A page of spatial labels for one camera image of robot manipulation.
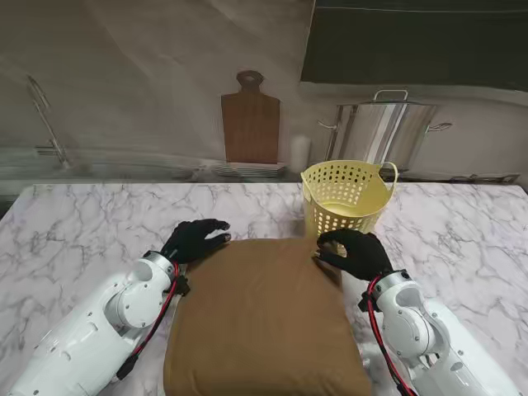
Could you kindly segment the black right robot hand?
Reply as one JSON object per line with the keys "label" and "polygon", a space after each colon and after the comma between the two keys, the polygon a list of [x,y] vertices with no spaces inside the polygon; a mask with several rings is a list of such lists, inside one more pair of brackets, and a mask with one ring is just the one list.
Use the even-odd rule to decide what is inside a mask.
{"label": "black right robot hand", "polygon": [[[330,243],[342,245],[346,256],[332,252],[328,247]],[[322,233],[317,245],[319,260],[362,281],[372,281],[377,276],[394,270],[383,245],[373,233],[362,233],[354,229],[333,230]]]}

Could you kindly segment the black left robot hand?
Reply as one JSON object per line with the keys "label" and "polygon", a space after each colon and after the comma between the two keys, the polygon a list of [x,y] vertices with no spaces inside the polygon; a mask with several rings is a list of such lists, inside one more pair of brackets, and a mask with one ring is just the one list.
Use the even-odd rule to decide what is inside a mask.
{"label": "black left robot hand", "polygon": [[218,219],[183,221],[173,230],[159,253],[178,265],[206,257],[231,240],[230,224]]}

